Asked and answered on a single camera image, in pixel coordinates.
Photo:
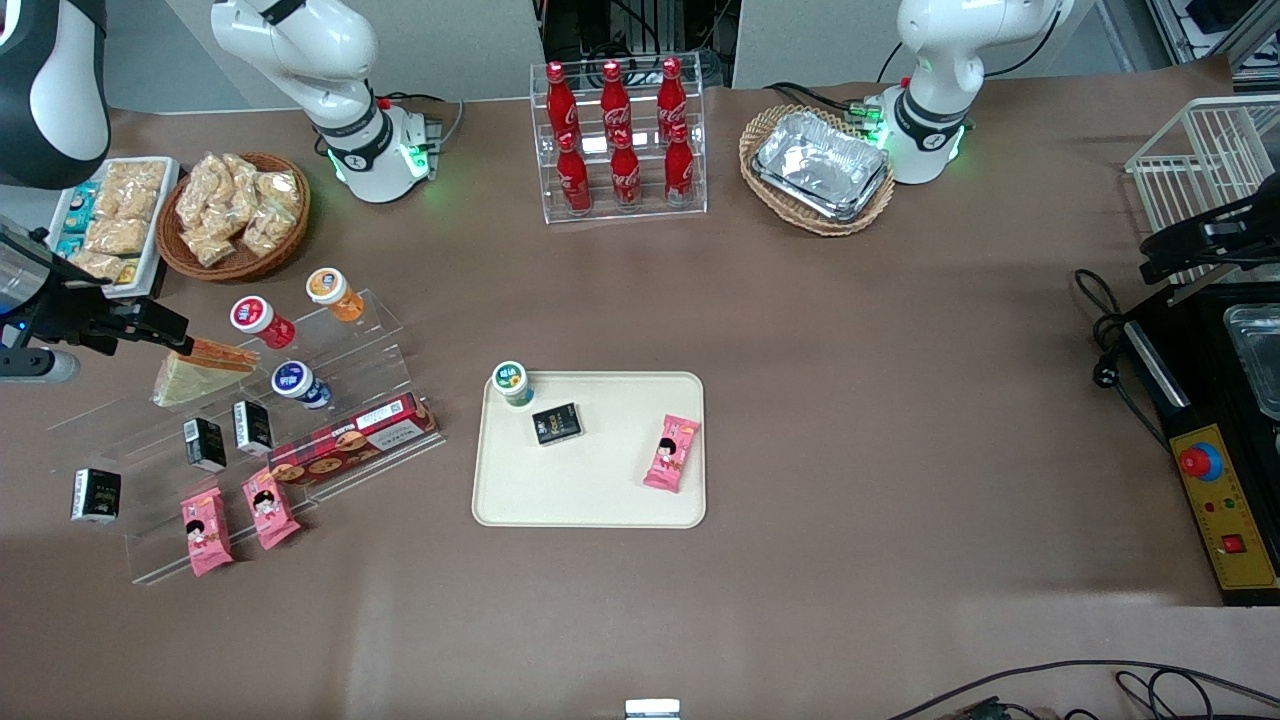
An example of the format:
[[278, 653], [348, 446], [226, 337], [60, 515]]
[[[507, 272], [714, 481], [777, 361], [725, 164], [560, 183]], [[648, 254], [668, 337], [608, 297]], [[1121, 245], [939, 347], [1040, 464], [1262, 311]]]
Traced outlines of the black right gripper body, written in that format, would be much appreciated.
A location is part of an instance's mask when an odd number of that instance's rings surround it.
[[37, 261], [8, 281], [8, 347], [32, 340], [74, 345], [77, 331], [115, 331], [125, 336], [124, 306], [106, 299], [102, 283], [63, 260]]

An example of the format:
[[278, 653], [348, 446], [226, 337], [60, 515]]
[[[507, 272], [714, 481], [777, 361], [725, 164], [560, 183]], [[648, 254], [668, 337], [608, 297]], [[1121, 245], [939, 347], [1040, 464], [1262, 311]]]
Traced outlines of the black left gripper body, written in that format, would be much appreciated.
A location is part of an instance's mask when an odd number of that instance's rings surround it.
[[1277, 195], [1257, 193], [1196, 220], [1199, 255], [1216, 263], [1277, 263]]

